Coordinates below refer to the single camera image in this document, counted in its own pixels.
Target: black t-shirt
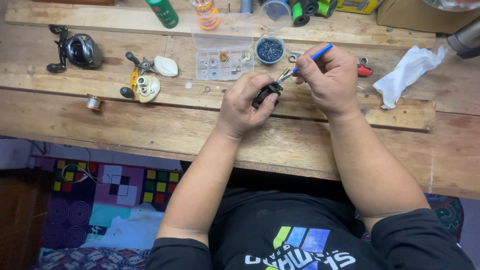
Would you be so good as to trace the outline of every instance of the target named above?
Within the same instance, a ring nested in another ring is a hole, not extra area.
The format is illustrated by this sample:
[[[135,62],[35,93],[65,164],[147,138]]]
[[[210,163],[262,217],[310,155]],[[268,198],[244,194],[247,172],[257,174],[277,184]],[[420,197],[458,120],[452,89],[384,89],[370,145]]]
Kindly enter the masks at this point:
[[[159,238],[146,269],[475,269],[431,209],[380,220],[371,245],[360,239],[364,230],[349,203],[234,192],[220,204],[210,249],[193,239]]]

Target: person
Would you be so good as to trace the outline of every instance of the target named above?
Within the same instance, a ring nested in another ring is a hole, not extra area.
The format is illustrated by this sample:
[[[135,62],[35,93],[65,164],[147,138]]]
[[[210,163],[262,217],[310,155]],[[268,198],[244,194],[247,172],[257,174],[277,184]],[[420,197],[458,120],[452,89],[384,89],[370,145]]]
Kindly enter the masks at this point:
[[[269,95],[256,110],[253,98],[274,80],[243,74],[225,93],[215,128],[168,203],[146,269],[474,269],[361,113],[356,59],[336,46],[311,59],[325,46],[298,58],[296,82],[308,83],[328,118],[344,190],[316,187],[325,197],[288,188],[226,189],[242,137],[264,123],[278,97]],[[365,227],[371,245],[360,239]]]

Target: wooden workbench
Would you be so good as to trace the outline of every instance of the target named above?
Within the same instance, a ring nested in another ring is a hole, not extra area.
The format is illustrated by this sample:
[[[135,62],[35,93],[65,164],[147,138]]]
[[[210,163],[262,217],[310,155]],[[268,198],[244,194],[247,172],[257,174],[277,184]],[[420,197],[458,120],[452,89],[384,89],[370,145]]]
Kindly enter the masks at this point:
[[[0,135],[193,160],[215,126],[221,90],[232,82],[195,79],[195,48],[184,26],[166,31],[132,26],[131,20],[124,25],[107,16],[120,9],[139,20],[153,15],[139,0],[118,1],[120,7],[101,10],[87,7],[95,12],[97,24],[72,19],[85,13],[83,6],[22,2],[13,3],[8,12],[0,5]],[[181,18],[191,13],[187,0],[173,5]],[[226,1],[217,5],[226,10]],[[231,9],[238,9],[236,2]],[[372,84],[394,69],[407,48],[419,45],[436,51],[440,45],[448,46],[445,38],[405,29],[386,31],[387,27],[375,25],[374,15],[338,12],[328,20],[312,20],[308,27],[290,27],[280,34],[295,50],[329,41],[369,58],[374,74],[359,79],[365,88],[359,93],[362,111],[423,190],[480,198],[480,59],[461,60],[450,50],[437,69],[407,87],[403,95],[408,98],[402,98],[395,110],[382,110],[381,96]],[[58,37],[43,25],[56,21],[68,25],[72,33],[93,37],[104,53],[100,70],[78,69],[69,62],[64,73],[45,70],[47,64],[58,62],[53,43]],[[261,27],[256,28],[254,38],[261,34]],[[132,70],[124,57],[129,50],[139,58],[171,57],[179,65],[177,77],[158,76],[162,90],[154,103],[140,104],[119,95]],[[291,63],[283,59],[272,67],[256,65],[255,70],[276,75],[287,67]],[[205,86],[212,91],[202,93]],[[284,88],[275,115],[243,140],[235,166],[339,180],[328,123],[315,109],[307,86],[286,82]],[[106,99],[100,113],[84,106],[86,93]]]

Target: green bottle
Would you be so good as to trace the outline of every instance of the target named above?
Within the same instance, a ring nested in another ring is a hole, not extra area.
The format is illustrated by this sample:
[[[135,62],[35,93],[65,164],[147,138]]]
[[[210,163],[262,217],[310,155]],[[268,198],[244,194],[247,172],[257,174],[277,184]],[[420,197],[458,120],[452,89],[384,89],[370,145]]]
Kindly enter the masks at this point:
[[[165,28],[174,28],[179,16],[168,0],[145,0]]]

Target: hand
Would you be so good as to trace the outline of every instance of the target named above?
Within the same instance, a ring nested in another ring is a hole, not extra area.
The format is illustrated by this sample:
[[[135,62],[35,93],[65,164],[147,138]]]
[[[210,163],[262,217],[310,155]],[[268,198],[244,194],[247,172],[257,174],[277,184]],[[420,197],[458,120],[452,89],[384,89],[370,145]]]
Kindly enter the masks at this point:
[[[258,91],[273,82],[273,78],[258,72],[248,72],[238,78],[223,96],[216,129],[233,138],[242,138],[249,130],[261,126],[275,107],[278,94],[270,94],[255,109],[252,101]]]
[[[357,101],[357,60],[333,46],[316,61],[311,57],[327,43],[319,44],[297,59],[297,84],[307,82],[313,101],[329,121],[342,119],[360,111]]]

